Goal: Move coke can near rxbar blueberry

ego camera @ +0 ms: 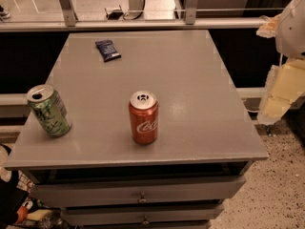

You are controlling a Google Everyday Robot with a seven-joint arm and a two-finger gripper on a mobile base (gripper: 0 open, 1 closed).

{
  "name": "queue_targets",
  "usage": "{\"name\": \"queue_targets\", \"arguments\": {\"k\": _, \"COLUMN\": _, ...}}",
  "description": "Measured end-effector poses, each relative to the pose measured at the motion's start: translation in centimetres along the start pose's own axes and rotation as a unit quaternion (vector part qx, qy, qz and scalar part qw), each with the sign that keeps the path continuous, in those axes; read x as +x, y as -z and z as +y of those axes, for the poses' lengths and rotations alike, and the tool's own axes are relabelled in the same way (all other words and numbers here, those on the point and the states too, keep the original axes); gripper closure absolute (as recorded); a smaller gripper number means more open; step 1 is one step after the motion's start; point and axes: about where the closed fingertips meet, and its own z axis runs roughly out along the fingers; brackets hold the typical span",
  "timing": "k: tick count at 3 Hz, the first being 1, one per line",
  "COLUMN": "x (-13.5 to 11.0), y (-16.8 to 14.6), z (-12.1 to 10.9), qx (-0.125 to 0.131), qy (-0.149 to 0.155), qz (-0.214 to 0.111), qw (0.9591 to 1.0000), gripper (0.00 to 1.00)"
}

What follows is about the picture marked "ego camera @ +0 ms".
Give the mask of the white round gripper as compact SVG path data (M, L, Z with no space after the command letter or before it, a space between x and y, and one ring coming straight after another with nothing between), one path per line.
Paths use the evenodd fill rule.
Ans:
M261 98L257 121L273 125L282 118L305 93L305 0L292 0L284 11L265 21L256 34L275 37L276 50L286 57L296 58L281 66L272 65Z

